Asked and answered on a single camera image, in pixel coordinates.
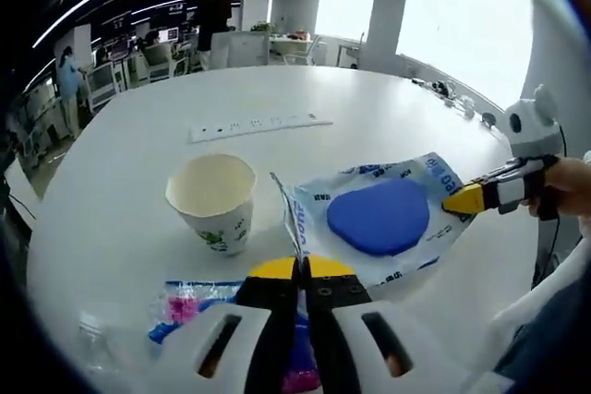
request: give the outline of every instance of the plastic bag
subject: plastic bag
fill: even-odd
[[[234,303],[242,281],[168,281],[151,311],[156,325],[148,333],[151,341],[162,344],[166,336],[198,316],[210,306]],[[308,332],[304,293],[300,293],[295,318],[294,347],[283,379],[282,392],[295,394],[320,385]]]
[[[283,194],[284,221],[295,243],[296,255],[313,253],[339,260],[353,268],[367,288],[437,262],[474,219],[461,218],[441,208],[443,200],[463,184],[434,152],[399,163],[356,166],[298,186],[281,184],[275,174],[271,177]],[[414,180],[427,191],[429,223],[417,245],[395,256],[373,257],[357,251],[331,231],[326,209],[333,198],[394,178]]]

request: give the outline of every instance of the white sleeve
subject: white sleeve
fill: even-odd
[[[585,163],[591,164],[591,151],[588,151],[583,157]],[[585,239],[591,239],[591,218],[580,217],[579,226],[581,227],[581,234]]]

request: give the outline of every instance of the round table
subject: round table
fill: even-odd
[[[187,142],[195,124],[292,113],[334,124]],[[333,67],[225,69],[126,91],[84,130],[47,189],[30,242],[31,299],[70,357],[81,311],[126,331],[128,352],[144,352],[139,338],[153,326],[151,302],[166,280],[242,279],[261,261],[293,253],[269,172],[299,184],[436,151],[467,181],[512,157],[504,137],[477,120],[407,79]],[[212,152],[235,154],[258,175],[248,250],[237,257],[201,246],[164,198],[169,176]],[[380,296],[420,317],[452,357],[469,363],[488,321],[528,291],[536,253],[537,222],[526,211],[489,211],[428,278],[405,277]]]

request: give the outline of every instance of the chair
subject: chair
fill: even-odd
[[[268,64],[268,32],[216,32],[211,37],[210,69]]]
[[[119,91],[113,63],[108,63],[94,68],[86,78],[89,95],[89,110],[96,114],[109,102]]]
[[[326,43],[320,41],[320,36],[316,36],[305,52],[286,54],[283,61],[286,65],[326,65],[326,51]]]
[[[181,64],[182,71],[177,75],[187,72],[187,59],[175,60],[173,58],[172,48],[169,43],[156,43],[144,50],[144,57],[148,65],[148,79],[150,83],[166,78],[173,78],[177,73],[176,67]]]

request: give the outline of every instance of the blue play dough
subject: blue play dough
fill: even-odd
[[[392,179],[338,196],[327,209],[332,232],[371,256],[395,256],[415,246],[428,227],[425,189]]]

